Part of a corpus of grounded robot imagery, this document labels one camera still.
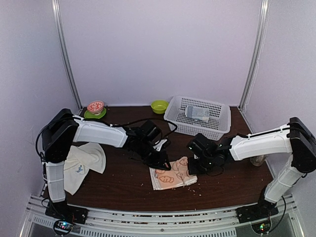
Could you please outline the orange bunny pattern towel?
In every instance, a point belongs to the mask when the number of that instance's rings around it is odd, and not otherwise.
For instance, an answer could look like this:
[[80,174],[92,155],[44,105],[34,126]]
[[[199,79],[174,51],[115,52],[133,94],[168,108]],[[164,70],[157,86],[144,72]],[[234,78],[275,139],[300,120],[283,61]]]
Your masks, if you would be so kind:
[[187,157],[173,161],[170,165],[171,170],[169,171],[149,168],[154,191],[189,186],[198,181],[196,175],[189,174]]

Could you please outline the white towel blue print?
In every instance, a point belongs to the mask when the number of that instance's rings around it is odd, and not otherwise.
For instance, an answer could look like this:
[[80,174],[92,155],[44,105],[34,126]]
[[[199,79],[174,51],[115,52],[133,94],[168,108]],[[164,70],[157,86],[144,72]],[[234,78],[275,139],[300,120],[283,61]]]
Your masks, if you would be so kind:
[[64,164],[64,189],[74,195],[90,170],[102,174],[106,168],[106,154],[97,143],[71,146]]

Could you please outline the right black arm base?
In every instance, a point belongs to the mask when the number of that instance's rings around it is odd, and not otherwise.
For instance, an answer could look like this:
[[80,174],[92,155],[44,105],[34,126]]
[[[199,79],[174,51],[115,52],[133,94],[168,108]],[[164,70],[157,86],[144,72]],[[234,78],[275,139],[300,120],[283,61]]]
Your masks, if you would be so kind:
[[279,213],[276,203],[260,201],[257,204],[243,206],[236,209],[239,223],[253,222],[260,219],[269,218]]

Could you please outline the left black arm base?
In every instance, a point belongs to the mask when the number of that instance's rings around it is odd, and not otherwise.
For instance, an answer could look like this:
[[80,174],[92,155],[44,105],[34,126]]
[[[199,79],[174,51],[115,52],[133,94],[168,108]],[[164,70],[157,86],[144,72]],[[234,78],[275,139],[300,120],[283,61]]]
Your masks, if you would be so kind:
[[67,200],[61,202],[53,202],[50,198],[48,200],[49,202],[45,211],[46,216],[64,220],[71,224],[86,223],[88,215],[86,208],[70,206],[67,204]]

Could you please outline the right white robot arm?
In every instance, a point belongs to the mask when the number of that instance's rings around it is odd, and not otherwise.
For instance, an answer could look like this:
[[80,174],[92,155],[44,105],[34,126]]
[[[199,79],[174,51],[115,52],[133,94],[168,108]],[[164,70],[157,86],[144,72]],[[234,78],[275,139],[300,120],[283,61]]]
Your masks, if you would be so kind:
[[190,174],[207,173],[229,161],[289,154],[285,167],[262,190],[253,207],[253,214],[258,218],[265,217],[302,176],[316,169],[316,138],[298,117],[292,117],[289,123],[272,130],[224,139],[219,145],[198,133],[187,148],[194,154],[188,161]]

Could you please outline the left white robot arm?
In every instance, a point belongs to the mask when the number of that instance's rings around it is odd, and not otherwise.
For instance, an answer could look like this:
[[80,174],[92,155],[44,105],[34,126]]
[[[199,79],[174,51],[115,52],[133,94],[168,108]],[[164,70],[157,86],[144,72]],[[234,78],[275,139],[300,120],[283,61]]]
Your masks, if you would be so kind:
[[141,126],[136,126],[135,121],[107,123],[96,118],[76,116],[70,109],[64,108],[42,129],[42,161],[54,214],[60,219],[67,219],[71,215],[71,208],[66,205],[64,167],[72,152],[77,151],[74,143],[101,144],[132,151],[150,168],[171,169],[165,150],[170,141],[167,137],[155,141],[162,131],[154,123],[154,118],[139,121]]

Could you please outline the small green bowl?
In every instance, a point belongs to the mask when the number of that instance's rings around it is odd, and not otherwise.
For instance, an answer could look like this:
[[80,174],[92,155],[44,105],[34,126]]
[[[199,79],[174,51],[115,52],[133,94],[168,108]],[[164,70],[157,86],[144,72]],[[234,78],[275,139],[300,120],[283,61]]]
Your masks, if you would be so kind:
[[151,103],[152,111],[155,114],[164,114],[169,103],[165,100],[155,100]]

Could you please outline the white plastic perforated basket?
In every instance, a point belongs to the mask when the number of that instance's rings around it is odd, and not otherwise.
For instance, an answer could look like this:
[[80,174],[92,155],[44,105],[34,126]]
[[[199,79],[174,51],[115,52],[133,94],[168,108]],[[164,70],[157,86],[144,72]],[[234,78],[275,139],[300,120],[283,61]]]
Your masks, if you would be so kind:
[[231,110],[224,104],[185,96],[174,96],[165,113],[164,119],[172,122],[170,130],[195,136],[203,134],[218,141],[231,129]]

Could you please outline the beige paper cup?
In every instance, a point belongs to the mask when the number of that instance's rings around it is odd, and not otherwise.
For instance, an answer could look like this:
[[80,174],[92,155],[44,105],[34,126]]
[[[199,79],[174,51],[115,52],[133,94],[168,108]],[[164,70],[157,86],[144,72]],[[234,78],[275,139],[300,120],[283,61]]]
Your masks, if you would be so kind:
[[267,155],[260,155],[260,156],[251,157],[249,160],[252,165],[256,167],[260,167],[266,161],[267,157],[268,157]]

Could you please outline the red patterned bowl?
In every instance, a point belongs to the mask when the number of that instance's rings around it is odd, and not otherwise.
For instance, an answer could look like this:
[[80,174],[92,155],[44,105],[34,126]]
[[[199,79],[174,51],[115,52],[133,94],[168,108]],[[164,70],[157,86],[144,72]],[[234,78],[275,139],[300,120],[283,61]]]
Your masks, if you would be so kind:
[[99,115],[104,109],[103,101],[93,101],[87,106],[87,110],[93,115]]

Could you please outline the green plate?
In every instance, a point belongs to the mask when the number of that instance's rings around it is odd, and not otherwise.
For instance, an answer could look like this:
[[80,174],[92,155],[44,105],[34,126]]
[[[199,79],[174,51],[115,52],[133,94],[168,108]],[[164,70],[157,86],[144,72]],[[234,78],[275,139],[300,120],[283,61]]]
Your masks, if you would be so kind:
[[100,112],[100,114],[92,114],[90,111],[86,110],[84,112],[84,118],[85,119],[101,119],[106,115],[106,108],[103,108],[103,110]]

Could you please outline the front aluminium rail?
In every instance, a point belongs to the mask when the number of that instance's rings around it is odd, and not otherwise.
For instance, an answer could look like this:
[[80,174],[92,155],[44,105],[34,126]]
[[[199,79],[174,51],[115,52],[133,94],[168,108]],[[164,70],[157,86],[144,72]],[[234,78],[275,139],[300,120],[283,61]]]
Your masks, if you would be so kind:
[[[57,220],[46,216],[47,200],[32,195],[28,201],[24,222],[18,237],[58,237],[53,230]],[[236,209],[241,206],[206,210],[174,212],[136,212],[102,208],[87,209],[84,224],[76,224],[66,237],[307,237],[301,225],[298,209],[292,195],[279,201],[279,214],[270,218],[241,223]],[[258,234],[259,223],[271,221],[267,234]]]

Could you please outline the left aluminium frame post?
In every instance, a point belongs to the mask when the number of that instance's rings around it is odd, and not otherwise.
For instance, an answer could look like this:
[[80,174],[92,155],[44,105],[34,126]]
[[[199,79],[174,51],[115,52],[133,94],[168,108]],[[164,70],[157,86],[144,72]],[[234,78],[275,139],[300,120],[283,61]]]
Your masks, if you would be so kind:
[[67,79],[70,84],[70,89],[74,97],[77,109],[80,111],[83,109],[83,106],[79,97],[79,92],[75,83],[75,79],[74,79],[74,75],[73,75],[73,71],[71,67],[71,62],[70,62],[69,54],[67,51],[66,39],[65,39],[63,24],[62,24],[62,16],[60,12],[60,2],[59,0],[52,0],[51,3],[52,3],[52,11],[54,15],[57,34],[59,38],[59,44],[60,44],[61,53],[62,53],[62,60],[64,63]]

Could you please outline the aluminium frame post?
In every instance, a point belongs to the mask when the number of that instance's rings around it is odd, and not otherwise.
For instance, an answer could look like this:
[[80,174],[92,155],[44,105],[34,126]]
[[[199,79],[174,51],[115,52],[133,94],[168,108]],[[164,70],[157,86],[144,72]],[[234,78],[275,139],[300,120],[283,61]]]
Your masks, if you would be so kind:
[[70,62],[69,54],[67,51],[66,39],[65,39],[63,24],[62,24],[62,16],[60,12],[60,2],[59,0],[52,0],[51,3],[52,3],[52,11],[54,15],[57,34],[59,38],[59,44],[60,44],[61,53],[62,53],[62,60],[64,63],[67,79],[70,84],[70,89],[74,97],[77,109],[80,111],[83,109],[83,106],[79,97],[79,92],[75,83],[75,79],[74,79],[74,75],[73,75],[73,71],[71,67],[71,62]]
[[246,83],[244,87],[244,91],[241,97],[241,101],[239,104],[239,109],[242,112],[246,111],[246,106],[249,103],[250,95],[252,92],[252,88],[255,83],[257,70],[259,67],[259,58],[260,54],[264,45],[264,39],[266,34],[266,27],[267,27],[267,21],[268,21],[268,13],[269,13],[269,6],[270,1],[269,0],[262,0],[261,1],[261,8],[260,8],[260,15],[259,15],[259,21],[257,26],[257,33],[256,33],[256,39],[255,44],[253,48],[253,53],[250,61],[250,66],[246,78]]

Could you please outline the right aluminium frame post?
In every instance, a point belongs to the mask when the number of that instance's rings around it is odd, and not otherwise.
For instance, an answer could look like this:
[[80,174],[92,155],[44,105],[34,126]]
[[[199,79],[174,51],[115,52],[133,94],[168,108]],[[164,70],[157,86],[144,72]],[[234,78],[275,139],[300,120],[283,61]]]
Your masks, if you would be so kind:
[[246,111],[246,106],[249,103],[250,95],[252,92],[252,88],[255,83],[257,70],[259,67],[259,58],[260,54],[264,45],[264,39],[266,34],[266,27],[267,27],[267,21],[268,21],[268,13],[269,13],[269,6],[270,1],[269,0],[262,0],[261,1],[261,8],[260,8],[260,15],[259,15],[259,21],[257,26],[257,33],[256,33],[256,39],[255,44],[253,48],[253,53],[250,61],[250,66],[246,78],[246,83],[244,87],[244,91],[241,97],[241,101],[239,104],[239,109],[242,112]]

